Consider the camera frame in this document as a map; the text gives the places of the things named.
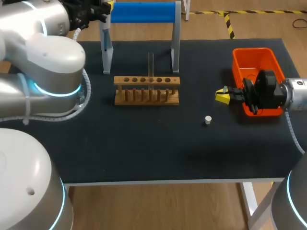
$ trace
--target wooden floor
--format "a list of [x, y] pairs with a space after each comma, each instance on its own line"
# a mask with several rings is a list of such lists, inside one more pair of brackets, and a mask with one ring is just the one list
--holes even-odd
[[[191, 0], [191, 11], [306, 8], [307, 0]], [[282, 38], [300, 76], [306, 77], [307, 29], [292, 27], [297, 18], [307, 19], [307, 15], [230, 15], [237, 39]], [[113, 24], [111, 35], [113, 40], [170, 40], [171, 28], [171, 24]], [[188, 22], [182, 22], [181, 39], [229, 39], [229, 35], [223, 17], [190, 15]], [[79, 40], [98, 41], [97, 23], [82, 31]], [[2, 72], [7, 72], [8, 67], [7, 63], [0, 63]], [[253, 185], [259, 203], [271, 185]], [[237, 184], [76, 187], [71, 197], [74, 230], [247, 229]], [[270, 222], [262, 228], [272, 229]]]

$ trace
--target small white cap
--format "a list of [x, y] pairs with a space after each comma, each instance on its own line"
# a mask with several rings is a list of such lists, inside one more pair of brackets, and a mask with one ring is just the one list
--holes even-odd
[[212, 120], [212, 118], [210, 116], [205, 117], [205, 122], [206, 122], [207, 125], [210, 124], [211, 120]]

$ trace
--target orange bin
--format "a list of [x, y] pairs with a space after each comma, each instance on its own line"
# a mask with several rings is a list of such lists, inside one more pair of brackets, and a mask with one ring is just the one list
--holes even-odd
[[[243, 78], [256, 81], [260, 70], [273, 70], [278, 83], [284, 80], [284, 75], [276, 60], [273, 51], [269, 48], [242, 48], [233, 51], [234, 62], [232, 72], [235, 77], [236, 87], [243, 88]], [[248, 116], [279, 116], [283, 110], [259, 109], [257, 115], [249, 111], [248, 106], [243, 104], [245, 113]]]

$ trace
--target blue cylinder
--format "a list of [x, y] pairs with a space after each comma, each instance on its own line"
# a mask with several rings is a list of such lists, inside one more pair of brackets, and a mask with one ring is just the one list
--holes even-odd
[[174, 2], [115, 2], [112, 23], [174, 23]]

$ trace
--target black table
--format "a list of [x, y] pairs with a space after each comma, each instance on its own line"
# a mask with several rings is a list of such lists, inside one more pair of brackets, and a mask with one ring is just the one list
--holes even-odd
[[[280, 39], [181, 41], [178, 107], [114, 106], [113, 77], [146, 76], [148, 52], [155, 54], [155, 76], [174, 76], [169, 41], [114, 42], [112, 75], [103, 75], [99, 42], [81, 45], [93, 92], [80, 115], [62, 123], [0, 123], [39, 140], [64, 183], [280, 180], [300, 159], [284, 115], [249, 118], [242, 106], [214, 99], [224, 85], [235, 86], [237, 47], [269, 47], [285, 77], [299, 77]], [[208, 127], [206, 115], [213, 118]], [[306, 149], [306, 114], [290, 117]]]

